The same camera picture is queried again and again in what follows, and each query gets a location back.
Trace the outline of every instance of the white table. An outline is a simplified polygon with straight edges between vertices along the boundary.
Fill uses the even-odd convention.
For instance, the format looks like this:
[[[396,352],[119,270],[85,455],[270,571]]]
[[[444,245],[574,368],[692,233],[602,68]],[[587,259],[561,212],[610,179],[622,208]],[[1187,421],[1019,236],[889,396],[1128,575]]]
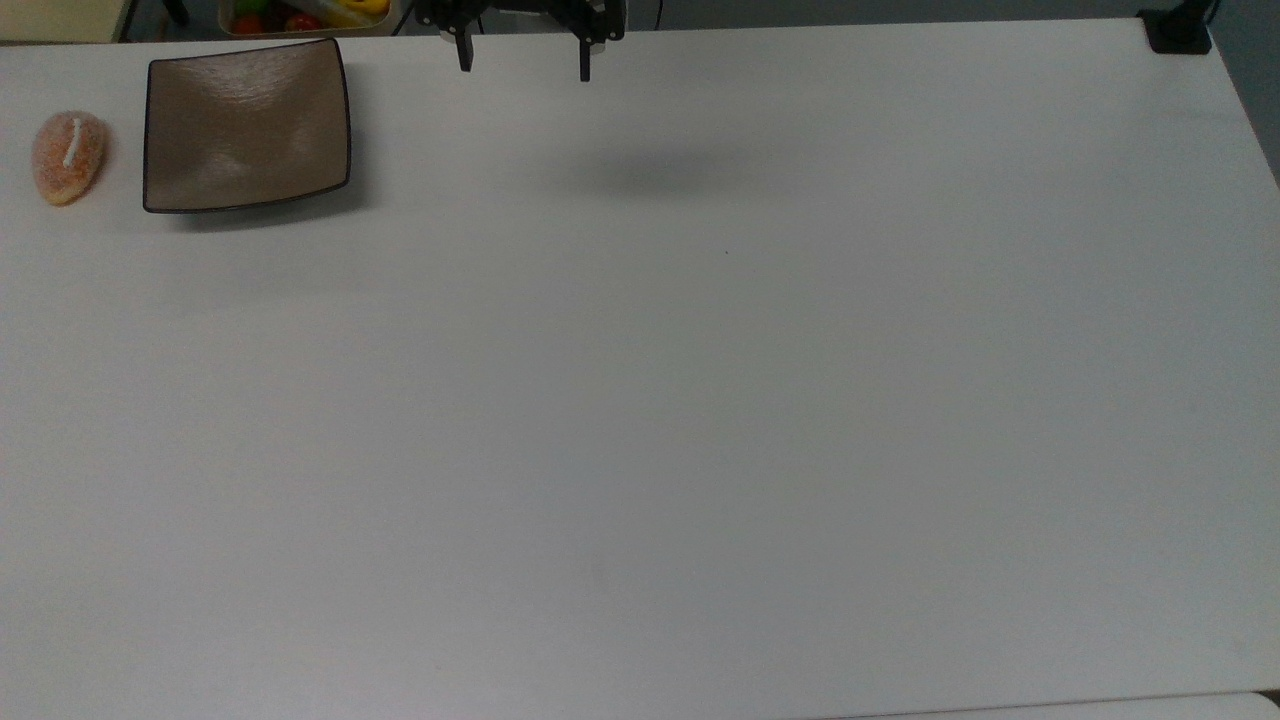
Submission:
[[[348,188],[147,215],[146,64],[228,47],[0,50],[6,720],[1280,685],[1280,192],[1216,54],[343,41]],[[64,108],[115,149],[51,209]]]

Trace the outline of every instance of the sugar-coated bun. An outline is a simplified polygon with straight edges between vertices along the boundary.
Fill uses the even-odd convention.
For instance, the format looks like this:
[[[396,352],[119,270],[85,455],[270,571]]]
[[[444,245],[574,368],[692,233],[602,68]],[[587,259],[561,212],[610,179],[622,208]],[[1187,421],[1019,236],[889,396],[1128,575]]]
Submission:
[[[65,205],[88,190],[106,156],[106,123],[67,110],[45,120],[31,147],[36,190],[50,205]]]

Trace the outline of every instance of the black cable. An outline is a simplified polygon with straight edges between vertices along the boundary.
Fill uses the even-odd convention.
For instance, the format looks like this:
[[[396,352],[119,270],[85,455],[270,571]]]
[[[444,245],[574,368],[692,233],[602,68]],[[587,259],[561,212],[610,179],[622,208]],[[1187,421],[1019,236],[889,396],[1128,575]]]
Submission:
[[[417,5],[417,0],[411,0],[410,4],[408,4],[408,8],[404,8],[404,14],[401,15],[401,22],[396,23],[396,29],[392,31],[392,36],[399,35],[399,29],[402,27],[404,27],[404,22],[408,20],[408,15],[410,15],[410,13],[413,12],[413,8],[416,5]]]

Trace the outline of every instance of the brown plate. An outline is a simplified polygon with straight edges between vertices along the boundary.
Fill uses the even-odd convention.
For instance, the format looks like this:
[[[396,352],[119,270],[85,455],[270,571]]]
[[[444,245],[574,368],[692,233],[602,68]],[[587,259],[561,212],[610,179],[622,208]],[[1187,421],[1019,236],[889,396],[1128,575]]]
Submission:
[[[151,63],[148,213],[284,202],[349,178],[351,110],[333,38]]]

